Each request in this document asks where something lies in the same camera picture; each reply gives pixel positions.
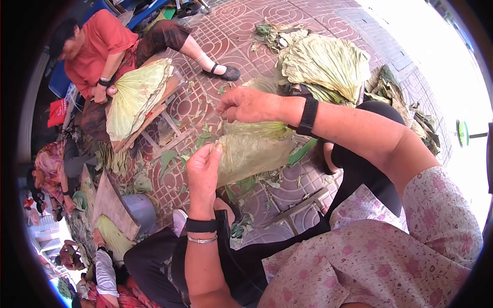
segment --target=floral shirt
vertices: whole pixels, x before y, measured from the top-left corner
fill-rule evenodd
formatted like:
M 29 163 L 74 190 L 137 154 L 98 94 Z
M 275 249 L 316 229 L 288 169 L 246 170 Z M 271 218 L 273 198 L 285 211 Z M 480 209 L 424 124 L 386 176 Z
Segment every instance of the floral shirt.
M 481 250 L 478 223 L 441 167 L 415 176 L 402 204 L 409 234 L 361 185 L 332 212 L 331 232 L 262 260 L 258 307 L 446 307 Z
M 59 174 L 65 173 L 63 155 L 66 142 L 62 140 L 45 145 L 39 150 L 34 161 L 36 169 L 43 171 L 44 182 L 41 189 L 47 191 L 50 197 L 55 198 L 60 204 L 64 199 Z

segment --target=white sneaker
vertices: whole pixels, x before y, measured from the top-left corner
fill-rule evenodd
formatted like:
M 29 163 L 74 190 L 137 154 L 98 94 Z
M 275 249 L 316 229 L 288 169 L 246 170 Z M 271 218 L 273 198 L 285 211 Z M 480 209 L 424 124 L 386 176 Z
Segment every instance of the white sneaker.
M 173 233 L 179 237 L 181 235 L 181 231 L 185 227 L 186 219 L 188 215 L 179 208 L 175 208 L 173 210 Z

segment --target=hand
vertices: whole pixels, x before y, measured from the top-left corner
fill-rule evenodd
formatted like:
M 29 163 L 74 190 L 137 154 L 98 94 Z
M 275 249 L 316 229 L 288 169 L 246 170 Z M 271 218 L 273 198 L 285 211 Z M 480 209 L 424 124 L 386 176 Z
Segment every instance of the hand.
M 108 98 L 106 97 L 106 87 L 97 84 L 97 86 L 94 87 L 94 102 L 104 104 L 107 101 Z
M 115 87 L 115 85 L 111 85 L 106 88 L 106 94 L 110 97 L 115 96 L 116 92 L 118 92 L 118 89 Z
M 216 107 L 216 114 L 232 123 L 274 121 L 280 109 L 282 98 L 250 87 L 236 87 L 224 93 Z
M 192 219 L 214 219 L 213 205 L 221 155 L 221 144 L 214 146 L 211 143 L 198 149 L 186 162 L 190 191 L 189 215 Z
M 69 196 L 64 196 L 64 200 L 65 200 L 65 211 L 67 211 L 67 213 L 71 215 L 72 211 L 75 209 L 75 202 Z

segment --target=blue chair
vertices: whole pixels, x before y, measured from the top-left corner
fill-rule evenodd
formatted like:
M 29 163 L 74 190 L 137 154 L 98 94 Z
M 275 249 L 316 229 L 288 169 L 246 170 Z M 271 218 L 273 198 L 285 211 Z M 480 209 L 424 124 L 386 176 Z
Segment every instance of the blue chair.
M 149 16 L 152 12 L 157 10 L 158 8 L 162 7 L 166 3 L 168 3 L 170 0 L 156 0 L 151 5 L 146 8 L 144 11 L 140 12 L 136 16 L 132 17 L 130 20 L 130 23 L 128 24 L 128 28 L 131 30 L 133 29 L 136 25 L 138 25 L 144 18 Z M 121 5 L 125 8 L 130 7 L 133 5 L 135 0 L 125 0 L 121 3 Z M 112 12 L 115 16 L 118 14 L 114 12 L 111 7 L 107 4 L 105 0 L 98 0 L 94 5 L 87 11 L 86 15 L 84 15 L 84 18 L 82 19 L 81 24 L 84 24 L 86 21 L 91 18 L 94 13 L 101 9 L 107 9 L 108 11 Z M 65 95 L 67 94 L 67 89 L 69 88 L 70 85 L 70 79 L 67 77 L 65 74 L 65 61 L 61 61 L 57 64 L 55 69 L 53 70 L 53 73 L 51 74 L 50 77 L 50 82 L 48 83 L 48 88 L 59 98 L 64 98 Z

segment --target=red bag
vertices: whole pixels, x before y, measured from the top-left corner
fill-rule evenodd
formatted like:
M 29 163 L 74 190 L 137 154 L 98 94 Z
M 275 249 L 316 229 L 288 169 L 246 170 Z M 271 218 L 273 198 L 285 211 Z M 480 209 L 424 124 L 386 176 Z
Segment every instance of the red bag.
M 66 114 L 67 102 L 65 99 L 52 102 L 50 104 L 50 118 L 48 119 L 48 127 L 63 124 Z

